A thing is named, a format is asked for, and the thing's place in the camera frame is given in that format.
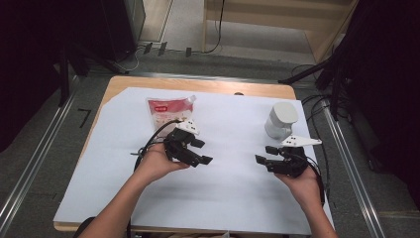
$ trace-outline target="person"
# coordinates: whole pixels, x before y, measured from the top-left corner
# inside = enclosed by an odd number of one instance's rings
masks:
[[[155,144],[149,147],[135,172],[108,205],[77,237],[123,237],[143,190],[155,180],[188,167],[189,165],[182,162],[168,160],[163,144]],[[322,208],[315,173],[311,169],[306,169],[298,178],[290,178],[284,175],[275,176],[289,187],[300,204],[308,219],[312,237],[338,237]]]

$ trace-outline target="plastic bag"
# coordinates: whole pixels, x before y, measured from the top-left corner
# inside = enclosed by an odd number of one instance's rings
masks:
[[[177,99],[147,98],[149,108],[152,114],[155,131],[164,123],[171,120],[192,119],[193,104],[196,97],[183,97]],[[159,137],[165,137],[175,128],[175,124],[168,125],[159,134]]]

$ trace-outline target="white paper sheet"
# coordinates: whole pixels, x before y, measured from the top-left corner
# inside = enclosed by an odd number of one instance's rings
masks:
[[[278,147],[264,123],[274,103],[291,102],[299,115],[293,134],[309,137],[300,101],[192,91],[127,88],[102,107],[89,144],[53,221],[82,222],[97,215],[133,172],[137,152],[153,134],[147,97],[196,95],[193,118],[206,144],[192,148],[214,158],[208,166],[175,172],[142,194],[132,225],[221,231],[310,234],[288,188],[255,155],[272,160]],[[305,154],[316,161],[313,148]],[[330,221],[326,202],[324,209]]]

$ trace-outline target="hand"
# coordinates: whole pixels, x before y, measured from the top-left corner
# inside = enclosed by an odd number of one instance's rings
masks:
[[[298,178],[279,174],[274,175],[289,187],[294,198],[302,208],[312,205],[321,205],[318,182],[316,180],[316,175],[311,168],[306,168]]]
[[[167,158],[163,144],[155,144],[149,147],[135,171],[135,176],[149,184],[171,172],[186,168],[189,168],[189,165],[183,162],[172,162]]]

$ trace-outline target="wooden desk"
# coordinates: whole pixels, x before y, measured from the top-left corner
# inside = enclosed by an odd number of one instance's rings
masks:
[[[229,0],[223,22],[300,29],[305,31],[314,59],[323,60],[345,33],[358,0]],[[220,20],[222,0],[205,0],[202,50],[207,20]]]
[[[152,78],[152,77],[131,77],[131,76],[115,76],[110,80],[108,88],[104,94],[100,109],[114,96],[122,92],[128,87],[146,87],[173,90],[188,90],[199,92],[216,92],[225,94],[234,94],[242,92],[245,95],[264,96],[274,98],[295,99],[292,87],[280,84],[258,84],[244,82],[228,82],[220,80],[196,80],[196,79],[169,79],[169,78]],[[90,130],[89,137],[83,148],[84,153],[93,127],[99,118],[99,113],[95,117],[94,124]],[[74,231],[79,224],[55,222],[54,228],[60,231]]]

